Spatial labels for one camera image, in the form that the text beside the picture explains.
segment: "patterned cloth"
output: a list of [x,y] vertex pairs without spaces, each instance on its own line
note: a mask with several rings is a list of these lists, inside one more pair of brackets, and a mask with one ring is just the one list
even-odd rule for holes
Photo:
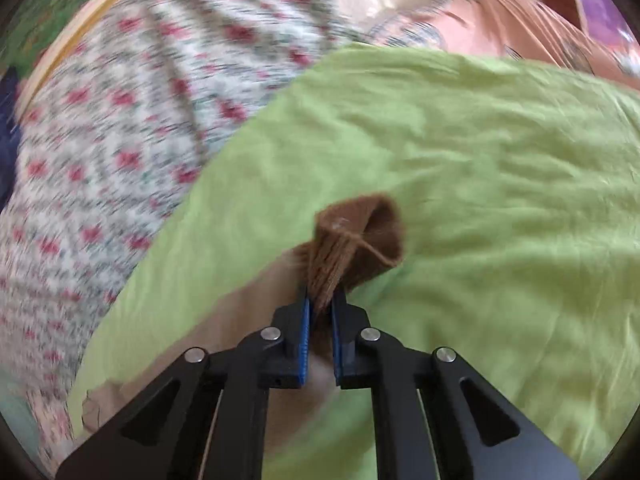
[[202,166],[277,89],[354,37],[330,0],[117,3],[26,113],[0,216],[0,367],[64,399]]
[[640,56],[613,52],[537,0],[435,0],[374,27],[374,44],[535,59],[640,90]]
[[53,477],[60,464],[76,448],[66,402],[38,390],[28,391],[26,397],[38,424],[40,463]]

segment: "bedsheet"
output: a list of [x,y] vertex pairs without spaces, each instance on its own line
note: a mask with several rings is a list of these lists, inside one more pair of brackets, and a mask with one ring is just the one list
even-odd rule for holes
[[[634,91],[536,62],[330,54],[164,225],[89,342],[68,400],[76,434],[87,390],[131,380],[307,240],[314,212],[383,191],[406,259],[350,301],[406,346],[455,348],[586,477],[640,401],[639,174]],[[375,456],[368,392],[342,392],[262,477],[369,480]]]

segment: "brown sock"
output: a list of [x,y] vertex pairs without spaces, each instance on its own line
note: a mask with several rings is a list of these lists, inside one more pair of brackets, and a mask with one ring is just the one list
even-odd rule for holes
[[346,291],[402,261],[404,229],[395,202],[377,194],[338,202],[316,214],[307,245],[307,287],[314,317],[326,311],[335,288]]

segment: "beige fabric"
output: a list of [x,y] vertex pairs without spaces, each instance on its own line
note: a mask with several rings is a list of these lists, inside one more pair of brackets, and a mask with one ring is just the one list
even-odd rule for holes
[[[85,429],[89,433],[97,431],[185,350],[193,346],[209,352],[233,348],[247,334],[268,326],[276,308],[295,301],[306,265],[306,246],[286,251],[251,282],[223,296],[212,314],[174,343],[135,380],[127,384],[107,382],[90,391],[82,406]],[[304,388],[272,390],[270,393],[265,452],[285,443],[316,416],[335,390],[331,361],[311,349]]]

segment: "purple fabric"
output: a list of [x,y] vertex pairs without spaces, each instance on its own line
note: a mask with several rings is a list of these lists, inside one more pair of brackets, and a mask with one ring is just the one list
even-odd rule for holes
[[625,46],[631,30],[620,11],[611,0],[581,0],[587,17],[589,35],[607,46]]

